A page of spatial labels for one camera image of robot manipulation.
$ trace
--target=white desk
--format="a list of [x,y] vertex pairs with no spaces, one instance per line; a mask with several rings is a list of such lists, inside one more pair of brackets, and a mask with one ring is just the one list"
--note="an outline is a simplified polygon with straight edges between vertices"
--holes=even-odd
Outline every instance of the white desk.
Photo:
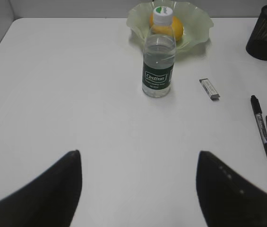
[[200,150],[267,192],[250,105],[254,94],[267,114],[267,62],[245,51],[256,19],[213,21],[207,50],[178,57],[160,99],[141,91],[142,53],[126,19],[14,22],[0,44],[0,199],[73,149],[84,184],[73,227],[206,226]]

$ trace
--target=bottle cap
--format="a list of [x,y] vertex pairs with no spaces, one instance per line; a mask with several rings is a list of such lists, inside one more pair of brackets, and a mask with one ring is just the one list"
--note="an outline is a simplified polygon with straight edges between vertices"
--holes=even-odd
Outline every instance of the bottle cap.
[[159,6],[153,10],[153,22],[159,26],[169,26],[172,24],[173,10],[170,7]]

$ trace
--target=eraser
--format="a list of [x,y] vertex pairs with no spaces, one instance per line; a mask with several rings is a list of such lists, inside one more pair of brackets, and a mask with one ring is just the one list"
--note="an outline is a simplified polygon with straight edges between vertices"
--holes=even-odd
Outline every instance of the eraser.
[[220,97],[208,78],[200,79],[199,81],[212,100],[218,99]]

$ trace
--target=green glass bowl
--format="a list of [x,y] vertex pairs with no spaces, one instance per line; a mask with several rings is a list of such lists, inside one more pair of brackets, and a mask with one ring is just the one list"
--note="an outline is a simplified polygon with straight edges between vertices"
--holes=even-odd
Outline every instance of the green glass bowl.
[[172,8],[173,14],[184,25],[184,35],[176,43],[177,52],[186,52],[193,46],[209,39],[209,29],[214,24],[205,11],[189,2],[156,0],[140,3],[129,11],[126,24],[135,32],[142,44],[144,44],[149,31],[149,17],[157,6]]

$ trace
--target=green label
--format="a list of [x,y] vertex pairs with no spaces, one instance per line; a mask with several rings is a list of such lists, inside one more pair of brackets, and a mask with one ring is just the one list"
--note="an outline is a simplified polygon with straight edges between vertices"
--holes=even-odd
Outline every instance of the green label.
[[144,63],[143,83],[153,90],[162,90],[170,85],[173,65],[167,69],[156,70]]

